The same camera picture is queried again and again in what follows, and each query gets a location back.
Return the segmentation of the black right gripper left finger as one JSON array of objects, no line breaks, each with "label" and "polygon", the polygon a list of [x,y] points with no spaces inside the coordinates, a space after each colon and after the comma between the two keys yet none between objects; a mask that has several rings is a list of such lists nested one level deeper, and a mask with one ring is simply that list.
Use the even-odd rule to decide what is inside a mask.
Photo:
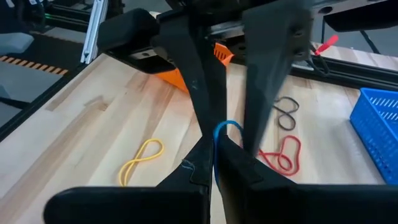
[{"label": "black right gripper left finger", "polygon": [[45,224],[210,224],[213,142],[202,137],[155,187],[74,187],[44,207]]}]

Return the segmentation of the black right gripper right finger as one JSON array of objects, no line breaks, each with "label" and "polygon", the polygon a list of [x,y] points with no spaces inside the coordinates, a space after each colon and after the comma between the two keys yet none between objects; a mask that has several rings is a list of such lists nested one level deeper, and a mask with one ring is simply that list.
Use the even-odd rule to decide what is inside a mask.
[{"label": "black right gripper right finger", "polygon": [[227,224],[398,224],[398,185],[296,184],[227,136],[217,171]]}]

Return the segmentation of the red rubber band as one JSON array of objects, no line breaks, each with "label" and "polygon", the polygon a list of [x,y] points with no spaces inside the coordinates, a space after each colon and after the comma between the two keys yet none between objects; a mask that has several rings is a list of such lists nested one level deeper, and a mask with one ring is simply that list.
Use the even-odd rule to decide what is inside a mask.
[{"label": "red rubber band", "polygon": [[[288,141],[293,141],[296,146],[293,159],[284,153]],[[278,152],[264,152],[260,149],[258,156],[261,157],[273,171],[284,176],[293,176],[300,170],[301,149],[302,143],[300,139],[296,136],[288,135],[282,138]]]}]

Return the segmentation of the blue perforated plastic basket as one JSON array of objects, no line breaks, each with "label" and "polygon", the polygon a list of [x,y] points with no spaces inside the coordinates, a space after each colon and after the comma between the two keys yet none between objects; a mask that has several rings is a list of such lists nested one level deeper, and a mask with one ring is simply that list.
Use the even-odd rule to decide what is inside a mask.
[{"label": "blue perforated plastic basket", "polygon": [[398,91],[361,88],[349,120],[384,181],[398,185]]}]

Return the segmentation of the black rubber band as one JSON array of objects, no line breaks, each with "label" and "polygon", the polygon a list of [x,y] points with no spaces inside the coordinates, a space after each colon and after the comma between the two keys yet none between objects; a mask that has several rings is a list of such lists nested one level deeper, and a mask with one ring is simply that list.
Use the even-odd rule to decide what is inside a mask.
[{"label": "black rubber band", "polygon": [[[291,110],[286,111],[286,110],[283,110],[283,109],[279,108],[278,106],[276,106],[276,104],[279,103],[279,102],[282,101],[282,100],[289,100],[291,103],[293,103],[293,105],[294,105],[293,108],[292,108]],[[292,116],[292,113],[294,113],[294,112],[296,112],[296,111],[299,110],[299,108],[300,108],[299,103],[298,103],[295,99],[293,99],[292,97],[289,97],[289,96],[281,96],[280,98],[274,100],[273,108],[274,108],[275,110],[277,110],[277,111],[280,113],[280,115],[277,117],[277,124],[278,124],[278,126],[279,126],[281,129],[283,129],[284,131],[292,131],[292,130],[294,130],[297,123],[296,123],[295,118]],[[291,121],[291,125],[290,125],[289,127],[284,126],[284,125],[280,122],[280,119],[281,119],[282,117],[284,117],[284,116],[288,117],[288,119],[290,119],[290,121]]]}]

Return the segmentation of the blue rubber band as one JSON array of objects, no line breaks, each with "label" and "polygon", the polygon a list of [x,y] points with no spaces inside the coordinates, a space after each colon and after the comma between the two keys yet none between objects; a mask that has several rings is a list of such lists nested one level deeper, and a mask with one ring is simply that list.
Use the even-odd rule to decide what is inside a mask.
[{"label": "blue rubber band", "polygon": [[213,131],[213,144],[214,144],[213,167],[214,167],[214,173],[215,173],[215,182],[217,184],[218,189],[220,189],[219,171],[218,171],[218,142],[219,142],[221,130],[229,124],[232,124],[233,126],[235,126],[239,130],[240,135],[243,134],[243,128],[236,121],[233,121],[233,120],[226,120],[226,121],[223,121],[223,122],[217,124]]}]

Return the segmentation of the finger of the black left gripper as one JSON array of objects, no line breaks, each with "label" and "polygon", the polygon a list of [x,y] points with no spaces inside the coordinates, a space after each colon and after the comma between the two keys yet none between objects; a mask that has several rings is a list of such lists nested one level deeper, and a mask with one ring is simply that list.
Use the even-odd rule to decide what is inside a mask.
[{"label": "finger of the black left gripper", "polygon": [[308,57],[312,0],[276,0],[243,12],[246,98],[243,148],[258,152],[274,99],[292,63]]},{"label": "finger of the black left gripper", "polygon": [[214,21],[199,14],[160,14],[158,55],[179,69],[205,141],[226,119],[226,68],[208,38]]}]

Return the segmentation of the yellow rubber band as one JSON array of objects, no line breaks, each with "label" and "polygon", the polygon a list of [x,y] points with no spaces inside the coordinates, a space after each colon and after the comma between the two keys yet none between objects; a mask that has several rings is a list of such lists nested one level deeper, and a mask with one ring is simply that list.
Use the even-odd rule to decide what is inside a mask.
[{"label": "yellow rubber band", "polygon": [[[159,145],[159,150],[155,154],[153,154],[151,156],[141,157],[142,154],[144,153],[146,147],[152,142],[156,142]],[[132,168],[134,167],[135,164],[137,164],[139,162],[143,162],[143,161],[149,161],[149,160],[152,160],[152,159],[155,159],[155,158],[159,157],[164,152],[164,149],[165,149],[165,146],[164,146],[163,142],[160,139],[152,138],[152,139],[147,139],[146,141],[144,141],[144,143],[141,145],[141,147],[137,151],[137,153],[134,156],[134,158],[129,160],[129,161],[127,161],[120,168],[120,170],[118,172],[119,185],[121,187],[127,186],[127,183],[128,183],[128,180],[129,180],[129,176],[130,176],[130,174],[132,172]]]}]

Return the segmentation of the silver aluminium extrusion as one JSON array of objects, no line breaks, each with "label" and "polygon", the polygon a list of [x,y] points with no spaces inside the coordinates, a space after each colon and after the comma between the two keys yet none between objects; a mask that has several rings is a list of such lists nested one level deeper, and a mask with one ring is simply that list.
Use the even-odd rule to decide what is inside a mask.
[{"label": "silver aluminium extrusion", "polygon": [[94,0],[80,62],[90,64],[98,54],[97,40],[100,24],[106,19],[108,0]]}]

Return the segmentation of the orange perforated plastic basket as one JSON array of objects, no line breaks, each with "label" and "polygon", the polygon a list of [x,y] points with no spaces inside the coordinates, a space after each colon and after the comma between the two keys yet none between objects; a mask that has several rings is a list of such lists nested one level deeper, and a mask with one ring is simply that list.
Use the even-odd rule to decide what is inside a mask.
[{"label": "orange perforated plastic basket", "polygon": [[[234,57],[234,54],[226,46],[219,43],[215,44],[213,53],[225,67],[228,67],[231,59]],[[177,87],[179,90],[188,93],[188,89],[182,75],[177,68],[169,72],[158,73],[156,74],[156,77]]]}]

